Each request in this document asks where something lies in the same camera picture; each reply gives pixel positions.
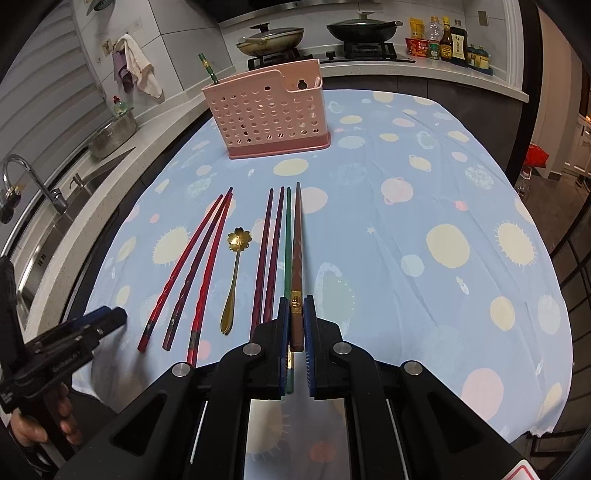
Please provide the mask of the person's left hand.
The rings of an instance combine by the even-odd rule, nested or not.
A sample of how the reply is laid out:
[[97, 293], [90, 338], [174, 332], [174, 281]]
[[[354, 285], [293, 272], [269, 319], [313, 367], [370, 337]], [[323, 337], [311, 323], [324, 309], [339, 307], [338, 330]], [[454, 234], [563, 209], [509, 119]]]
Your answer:
[[[59, 426], [71, 445], [79, 446], [82, 444], [83, 436], [73, 415], [73, 405], [68, 394], [68, 387], [64, 383], [55, 387], [48, 400], [49, 418], [54, 425]], [[23, 415], [19, 409], [11, 414], [9, 426], [21, 446], [32, 447], [35, 444], [49, 442], [47, 431], [38, 422], [38, 418]]]

